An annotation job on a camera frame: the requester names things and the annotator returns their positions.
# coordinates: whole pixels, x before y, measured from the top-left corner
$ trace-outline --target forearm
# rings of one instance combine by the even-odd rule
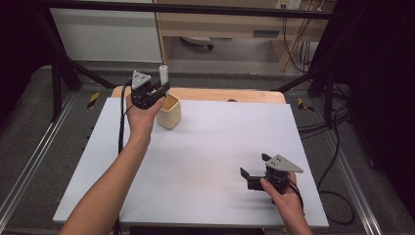
[[[312,231],[303,216],[296,219],[284,219],[284,223],[293,235],[312,235]]]
[[[61,234],[108,234],[150,143],[150,133],[130,137],[125,148],[88,190]]]

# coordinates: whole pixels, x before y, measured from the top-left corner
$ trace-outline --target person's right hand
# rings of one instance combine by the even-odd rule
[[[128,123],[130,126],[130,137],[136,135],[150,135],[153,130],[153,123],[157,112],[161,109],[164,102],[164,97],[157,100],[157,102],[148,110],[140,110],[132,104],[131,95],[125,97]]]
[[[289,177],[291,181],[297,184],[297,178],[293,172],[289,173]],[[271,196],[284,223],[292,234],[312,234],[305,220],[299,196],[291,188],[288,188],[286,193],[281,195],[266,179],[261,178],[260,183],[265,192]]]

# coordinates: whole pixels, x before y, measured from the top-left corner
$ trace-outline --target electrical wire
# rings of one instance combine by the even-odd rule
[[[333,86],[333,98],[337,100],[339,103],[346,106],[346,103],[350,99],[350,89],[347,91],[347,94],[342,90],[340,85],[337,83]]]
[[[300,48],[297,50],[297,54],[298,62],[302,64],[302,70],[305,71],[305,66],[309,67],[310,42],[303,41],[300,45]]]
[[[346,109],[346,106],[337,109],[336,112],[335,112],[335,116],[332,118],[332,124],[333,124],[333,128],[334,128],[334,131],[335,131],[336,139],[337,139],[336,150],[335,150],[334,157],[332,158],[329,165],[327,166],[327,168],[323,172],[323,175],[318,180],[317,191],[319,192],[319,194],[329,194],[329,195],[338,197],[338,198],[342,199],[343,201],[345,201],[347,203],[348,207],[350,208],[350,213],[351,213],[351,218],[348,219],[347,221],[340,221],[340,220],[332,218],[328,214],[326,214],[326,215],[327,215],[327,218],[332,222],[335,222],[335,223],[340,224],[340,225],[349,225],[349,224],[352,224],[355,220],[355,211],[353,209],[353,206],[352,206],[351,202],[345,196],[343,196],[339,193],[331,192],[331,191],[327,191],[327,190],[324,190],[324,191],[319,190],[323,180],[325,179],[325,177],[327,175],[327,173],[333,167],[333,165],[334,165],[334,163],[335,163],[335,161],[338,157],[339,148],[340,148],[340,138],[339,138],[338,125],[341,124],[342,122],[344,122],[345,120],[349,119],[349,113],[348,113],[348,111],[344,111],[344,109]],[[300,126],[299,127],[299,134],[300,134],[300,136],[302,136],[301,140],[303,140],[303,139],[309,138],[311,136],[315,136],[317,134],[323,133],[323,132],[325,132],[329,129],[330,128],[328,127],[327,121],[323,121],[323,122],[315,123],[315,124],[312,124],[312,125]]]
[[[316,77],[317,75],[321,75],[322,72],[326,71],[327,69],[329,70],[333,70],[335,65],[333,65],[333,62],[336,61],[335,58],[339,57],[339,45],[347,45],[349,44],[347,42],[348,40],[348,35],[350,34],[350,32],[353,30],[353,28],[355,27],[355,25],[357,24],[358,20],[361,18],[361,16],[363,15],[363,13],[366,11],[366,9],[368,8],[368,6],[370,5],[372,0],[367,0],[366,5],[363,7],[363,9],[361,10],[361,12],[358,13],[357,17],[355,18],[355,20],[344,30],[344,33],[341,34],[338,38],[338,40],[330,47],[330,49],[320,58],[320,60],[318,61],[314,61],[313,60],[313,64],[312,67],[307,74],[305,74],[304,76],[307,77],[307,80],[310,79],[314,79],[314,77]],[[277,88],[277,89],[271,89],[271,91],[279,91],[281,88]]]
[[[120,98],[120,119],[119,119],[119,134],[118,134],[118,153],[120,154],[122,149],[124,148],[124,123],[125,123],[125,115],[127,112],[133,107],[130,106],[124,112],[124,99],[125,99],[125,89],[128,85],[131,85],[131,79],[128,79],[127,82],[122,86],[121,90],[121,98]],[[119,216],[116,218],[114,227],[113,227],[113,234],[115,235],[122,235],[121,226],[119,223]]]
[[[305,23],[305,26],[304,26],[304,27],[300,27],[300,31],[299,31],[299,33],[298,33],[298,35],[297,35],[297,38],[296,38],[295,42],[294,42],[294,46],[293,46],[293,48],[297,48],[298,43],[299,43],[299,41],[300,41],[300,38],[301,38],[301,37],[302,37],[302,35],[304,34],[305,29],[308,27],[308,25],[309,25],[309,23],[310,23],[310,22],[311,22],[311,19],[308,19],[308,20],[306,21],[306,23]],[[285,50],[286,50],[286,52],[287,52],[287,54],[288,54],[288,56],[289,56],[289,60],[290,60],[291,64],[293,65],[293,67],[294,67],[297,71],[301,71],[301,72],[306,73],[307,71],[300,69],[300,68],[297,66],[296,61],[293,59],[293,53],[290,51],[290,46],[288,45],[287,35],[286,35],[286,34],[287,34],[287,18],[283,18],[283,43],[284,43],[284,48],[285,48]]]
[[[337,119],[337,116],[338,116],[339,111],[342,110],[342,109],[345,109],[345,108],[346,107],[342,107],[342,108],[336,110],[336,112],[335,112],[335,120]],[[320,186],[321,186],[321,183],[323,182],[324,178],[327,176],[327,173],[333,167],[333,165],[336,162],[336,159],[338,158],[338,155],[339,155],[340,137],[339,137],[338,123],[336,121],[333,121],[333,127],[334,127],[334,130],[335,130],[335,135],[336,135],[336,139],[337,139],[335,155],[332,158],[329,166],[324,171],[323,175],[320,177],[320,180],[317,183],[317,190],[319,191],[320,194],[331,194],[331,195],[337,196],[337,197],[343,199],[348,204],[348,207],[350,208],[350,211],[351,211],[351,218],[349,220],[347,220],[347,221],[339,221],[339,220],[333,219],[329,215],[327,215],[327,218],[329,220],[331,220],[332,222],[338,223],[340,225],[349,225],[349,224],[352,224],[354,222],[354,219],[355,219],[355,211],[354,211],[353,206],[351,205],[351,203],[348,201],[348,199],[346,197],[342,196],[339,193],[335,193],[335,192],[331,192],[331,191],[320,191],[319,190],[320,189]]]
[[[302,200],[302,196],[301,196],[301,193],[300,193],[300,189],[299,189],[299,187],[297,187],[297,184],[296,184],[296,183],[294,183],[294,182],[290,179],[290,182],[289,182],[288,187],[290,187],[290,188],[293,190],[293,192],[294,192],[295,194],[297,194],[297,196],[299,197],[299,200],[300,200],[301,208],[304,210],[304,201]]]

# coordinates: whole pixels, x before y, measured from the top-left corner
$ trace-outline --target beige cup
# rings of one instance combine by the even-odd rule
[[[156,114],[156,121],[166,129],[172,129],[181,120],[180,99],[168,93],[161,110]]]

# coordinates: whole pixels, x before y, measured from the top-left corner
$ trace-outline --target white table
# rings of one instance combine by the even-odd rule
[[[277,227],[265,192],[247,188],[240,167],[263,175],[261,154],[300,166],[298,186],[311,227],[328,227],[289,105],[181,101],[172,130],[155,123],[152,143],[121,210],[125,225]],[[117,156],[119,98],[109,98],[54,216],[65,222]],[[129,134],[125,126],[125,137]]]

